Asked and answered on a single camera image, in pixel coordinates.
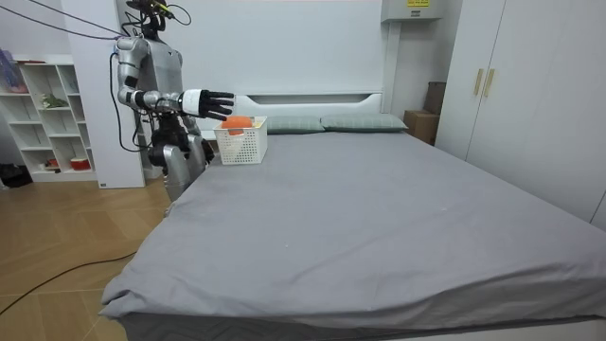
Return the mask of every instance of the pillow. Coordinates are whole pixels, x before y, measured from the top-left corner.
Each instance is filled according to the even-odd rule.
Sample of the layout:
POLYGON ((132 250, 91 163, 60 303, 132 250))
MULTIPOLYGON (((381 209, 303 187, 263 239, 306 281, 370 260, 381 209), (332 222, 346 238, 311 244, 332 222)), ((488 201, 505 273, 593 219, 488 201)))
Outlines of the pillow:
POLYGON ((320 122, 327 132, 395 133, 406 129, 401 120, 388 114, 329 115, 320 122))
POLYGON ((267 134, 311 134, 323 133, 324 127, 318 117, 267 117, 267 134))

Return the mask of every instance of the white plastic basket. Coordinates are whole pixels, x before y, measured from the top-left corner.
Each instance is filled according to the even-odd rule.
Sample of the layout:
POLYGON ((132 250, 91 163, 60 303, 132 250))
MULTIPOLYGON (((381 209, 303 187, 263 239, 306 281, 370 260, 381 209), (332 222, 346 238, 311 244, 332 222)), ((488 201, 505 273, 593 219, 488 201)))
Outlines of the white plastic basket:
POLYGON ((224 165, 259 164, 267 152, 267 117, 251 117, 252 128, 214 129, 224 165))

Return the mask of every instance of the wardrobe handle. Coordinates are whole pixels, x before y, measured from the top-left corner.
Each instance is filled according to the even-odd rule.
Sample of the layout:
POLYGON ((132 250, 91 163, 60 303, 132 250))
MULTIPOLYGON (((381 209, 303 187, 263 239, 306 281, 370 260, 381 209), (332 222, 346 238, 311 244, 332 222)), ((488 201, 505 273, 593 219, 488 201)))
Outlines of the wardrobe handle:
POLYGON ((482 83, 482 76, 484 76, 484 69, 477 70, 477 77, 475 77, 475 88, 473 89, 473 95, 477 96, 480 93, 480 84, 482 83))
POLYGON ((486 79, 486 86, 484 87, 484 97, 489 96, 490 86, 492 85, 492 78, 494 77, 494 69, 489 71, 489 77, 486 79))

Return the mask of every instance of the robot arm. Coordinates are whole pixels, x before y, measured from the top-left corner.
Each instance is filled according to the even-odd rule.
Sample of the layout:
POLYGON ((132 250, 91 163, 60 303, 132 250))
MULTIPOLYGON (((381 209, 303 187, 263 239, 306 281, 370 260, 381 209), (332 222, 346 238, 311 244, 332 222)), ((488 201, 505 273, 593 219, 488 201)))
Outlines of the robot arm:
POLYGON ((185 113, 194 117, 225 120, 234 104, 233 94, 192 89, 182 93, 137 90, 141 63, 150 54, 149 43, 139 37, 120 38, 116 43, 118 55, 118 100, 135 110, 144 109, 155 113, 185 113))

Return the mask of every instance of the wrinkled sheet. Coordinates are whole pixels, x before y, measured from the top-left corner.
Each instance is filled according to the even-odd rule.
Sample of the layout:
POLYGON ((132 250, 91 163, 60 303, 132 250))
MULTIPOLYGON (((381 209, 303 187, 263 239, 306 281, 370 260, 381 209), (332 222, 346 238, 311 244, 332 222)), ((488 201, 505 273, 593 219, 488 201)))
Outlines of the wrinkled sheet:
POLYGON ((438 329, 606 315, 606 233, 406 134, 215 160, 101 312, 438 329))

